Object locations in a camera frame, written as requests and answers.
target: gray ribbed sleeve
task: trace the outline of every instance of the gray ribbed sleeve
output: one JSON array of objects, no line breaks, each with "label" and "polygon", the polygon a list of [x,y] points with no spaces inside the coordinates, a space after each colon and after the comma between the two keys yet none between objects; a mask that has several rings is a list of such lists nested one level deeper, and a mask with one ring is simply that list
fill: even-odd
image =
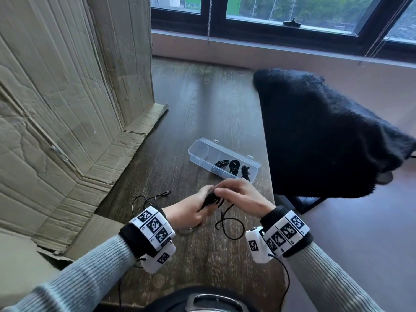
[{"label": "gray ribbed sleeve", "polygon": [[314,242],[288,257],[288,262],[319,312],[382,311]]},{"label": "gray ribbed sleeve", "polygon": [[135,262],[124,240],[114,236],[3,311],[90,312]]}]

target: person's right hand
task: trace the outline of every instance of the person's right hand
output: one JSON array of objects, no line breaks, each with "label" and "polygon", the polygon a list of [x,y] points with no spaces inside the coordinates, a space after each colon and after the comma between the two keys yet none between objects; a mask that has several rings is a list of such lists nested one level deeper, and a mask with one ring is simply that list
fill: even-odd
[{"label": "person's right hand", "polygon": [[214,194],[235,204],[245,213],[258,218],[263,218],[276,208],[244,178],[223,180],[215,187]]}]

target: wood grain surface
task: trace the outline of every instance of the wood grain surface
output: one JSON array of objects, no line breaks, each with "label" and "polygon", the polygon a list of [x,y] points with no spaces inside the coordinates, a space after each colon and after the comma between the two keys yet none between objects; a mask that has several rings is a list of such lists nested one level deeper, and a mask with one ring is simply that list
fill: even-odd
[{"label": "wood grain surface", "polygon": [[[134,197],[171,190],[158,205],[174,204],[221,179],[193,164],[188,148],[200,137],[261,163],[254,186],[273,202],[263,121],[252,72],[203,63],[153,59],[153,87],[157,103],[169,104],[96,213],[127,223]],[[227,214],[243,221],[246,229],[259,221],[237,208]],[[191,285],[213,285],[245,295],[263,311],[278,311],[284,292],[283,269],[277,261],[255,264],[245,238],[227,239],[214,228],[219,212],[206,225],[179,232],[176,253],[156,274],[131,269],[122,279],[122,303],[145,306],[154,299]],[[226,223],[230,235],[241,230],[236,221]],[[104,298],[118,303],[117,287]]]}]

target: transparent container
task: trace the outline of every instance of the transparent container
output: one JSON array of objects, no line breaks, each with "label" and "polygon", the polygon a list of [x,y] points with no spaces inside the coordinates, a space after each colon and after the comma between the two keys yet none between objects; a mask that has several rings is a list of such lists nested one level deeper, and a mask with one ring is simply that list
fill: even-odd
[{"label": "transparent container", "polygon": [[[245,178],[248,178],[250,183],[256,178],[261,166],[260,163],[252,160],[252,157],[244,157],[220,146],[217,140],[211,141],[207,138],[196,140],[188,149],[188,153],[191,162],[222,178],[240,178],[245,174]],[[224,164],[219,163],[221,161],[225,161],[225,163],[228,161],[228,164],[223,166]]]}]

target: cardboard box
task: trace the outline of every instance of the cardboard box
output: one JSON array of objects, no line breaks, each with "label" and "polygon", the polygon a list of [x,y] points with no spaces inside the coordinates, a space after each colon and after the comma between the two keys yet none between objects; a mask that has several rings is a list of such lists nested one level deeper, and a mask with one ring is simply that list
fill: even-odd
[{"label": "cardboard box", "polygon": [[94,211],[166,109],[149,0],[0,0],[0,307],[118,232]]}]

